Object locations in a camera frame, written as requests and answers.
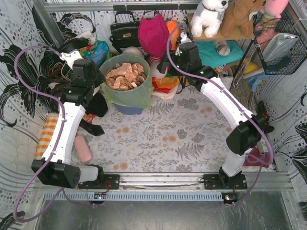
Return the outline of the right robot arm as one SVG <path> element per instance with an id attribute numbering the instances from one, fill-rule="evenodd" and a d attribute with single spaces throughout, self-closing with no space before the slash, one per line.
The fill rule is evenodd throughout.
<path id="1" fill-rule="evenodd" d="M 232 129 L 226 138 L 231 152 L 217 174 L 203 176 L 204 187 L 208 190 L 247 189 L 245 175 L 242 173 L 245 161 L 269 165 L 273 160 L 273 153 L 269 161 L 251 154 L 261 139 L 267 139 L 263 131 L 265 118 L 245 108 L 224 86 L 215 70 L 202 64 L 194 42 L 180 44 L 176 51 L 166 49 L 157 69 L 160 72 L 173 70 L 187 77 L 189 84 L 209 98 L 222 112 Z"/>

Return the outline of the blue trash bin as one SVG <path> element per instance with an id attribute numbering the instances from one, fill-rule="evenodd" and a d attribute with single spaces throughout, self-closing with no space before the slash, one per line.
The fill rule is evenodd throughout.
<path id="1" fill-rule="evenodd" d="M 143 112 L 142 108 L 122 106 L 118 104 L 114 104 L 114 106 L 120 113 L 124 115 L 140 115 Z"/>

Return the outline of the green trash bag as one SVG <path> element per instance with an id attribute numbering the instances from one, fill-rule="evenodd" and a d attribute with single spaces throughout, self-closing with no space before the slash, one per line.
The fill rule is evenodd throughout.
<path id="1" fill-rule="evenodd" d="M 143 58 L 137 55 L 129 54 L 117 55 L 105 61 L 99 70 L 103 75 L 105 75 L 109 69 L 114 69 L 116 64 L 123 63 L 139 63 L 144 68 L 146 80 L 137 88 L 128 91 L 113 90 L 107 86 L 106 82 L 104 82 L 101 84 L 101 88 L 105 98 L 109 103 L 114 103 L 121 106 L 150 109 L 151 95 L 154 88 L 152 86 L 152 76 L 149 64 Z"/>

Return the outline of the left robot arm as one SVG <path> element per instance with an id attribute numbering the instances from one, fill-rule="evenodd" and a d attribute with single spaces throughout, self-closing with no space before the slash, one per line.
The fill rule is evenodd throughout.
<path id="1" fill-rule="evenodd" d="M 101 166 L 71 165 L 71 150 L 77 129 L 93 98 L 95 85 L 104 81 L 104 76 L 93 61 L 74 61 L 71 84 L 63 89 L 51 141 L 42 158 L 32 162 L 31 168 L 42 184 L 71 189 L 96 189 L 104 185 Z"/>

